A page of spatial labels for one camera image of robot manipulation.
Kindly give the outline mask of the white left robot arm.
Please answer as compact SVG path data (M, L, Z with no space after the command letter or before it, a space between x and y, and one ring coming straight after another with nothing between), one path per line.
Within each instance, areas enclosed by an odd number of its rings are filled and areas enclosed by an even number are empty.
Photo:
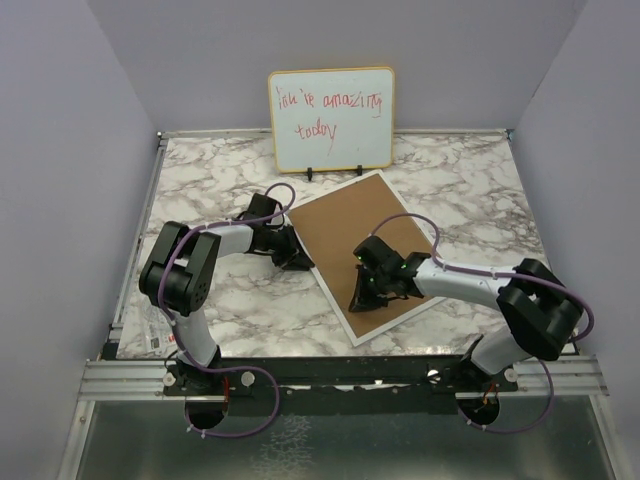
M219 259L250 254L267 256L285 271L315 267L285 218L278 200L255 193L232 220L191 228L165 223L139 278L139 290L166 317L178 346L178 360L189 368L186 382L206 395L220 385L220 348L209 332L204 303L213 287Z

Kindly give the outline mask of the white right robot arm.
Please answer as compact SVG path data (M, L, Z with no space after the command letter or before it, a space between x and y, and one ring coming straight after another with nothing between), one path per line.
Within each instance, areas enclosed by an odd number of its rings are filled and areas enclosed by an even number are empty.
M402 257L372 235L354 250L359 261L349 310L366 312L411 297L442 297L500 312L506 325L474 341L451 376L481 391L506 367L529 359L556 360L584 313L571 293L541 262L482 269L449 264L433 253Z

